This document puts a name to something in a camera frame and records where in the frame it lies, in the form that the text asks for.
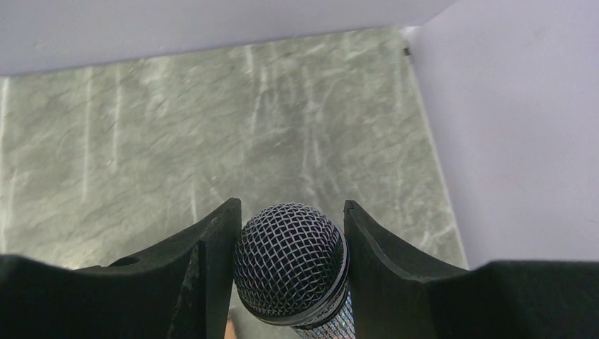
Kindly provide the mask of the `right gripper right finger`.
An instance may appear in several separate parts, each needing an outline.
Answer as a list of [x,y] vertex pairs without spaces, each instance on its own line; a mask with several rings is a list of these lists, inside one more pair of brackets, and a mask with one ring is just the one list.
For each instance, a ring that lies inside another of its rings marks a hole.
[[466,270],[346,201],[358,338],[597,338],[598,264],[493,261]]

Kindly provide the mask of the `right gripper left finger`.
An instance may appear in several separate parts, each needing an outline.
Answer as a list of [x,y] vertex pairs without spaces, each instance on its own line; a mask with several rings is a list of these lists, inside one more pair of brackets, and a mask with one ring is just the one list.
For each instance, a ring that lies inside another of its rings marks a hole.
[[1,257],[2,338],[223,338],[242,206],[108,266]]

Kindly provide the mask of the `silver mesh glitter microphone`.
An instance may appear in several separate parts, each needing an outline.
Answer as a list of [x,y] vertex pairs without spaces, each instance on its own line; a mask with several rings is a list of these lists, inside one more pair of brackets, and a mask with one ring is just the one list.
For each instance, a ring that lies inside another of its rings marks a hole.
[[355,338],[343,229],[303,203],[269,206],[243,226],[234,282],[258,320],[301,338]]

